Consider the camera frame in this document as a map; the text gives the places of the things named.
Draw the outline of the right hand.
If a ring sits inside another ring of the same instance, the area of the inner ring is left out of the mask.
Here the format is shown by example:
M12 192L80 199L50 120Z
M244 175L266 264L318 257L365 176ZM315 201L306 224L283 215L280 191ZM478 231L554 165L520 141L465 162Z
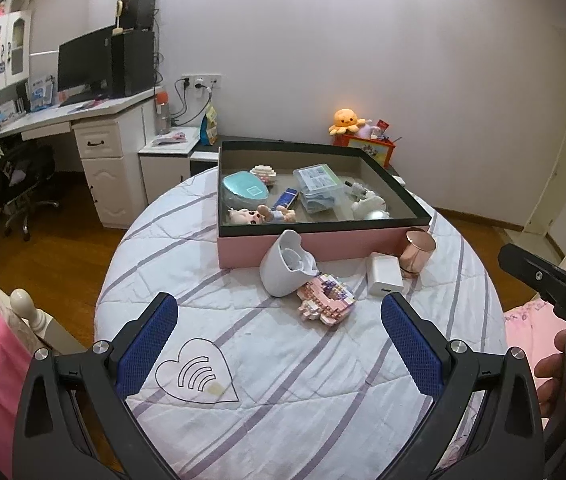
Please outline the right hand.
M549 418L553 414L556 398L560 395L560 388L562 388L566 330L561 330L555 335L554 346L557 353L540 360L534 368L534 376L545 379L545 382L537 388L539 408L543 418Z

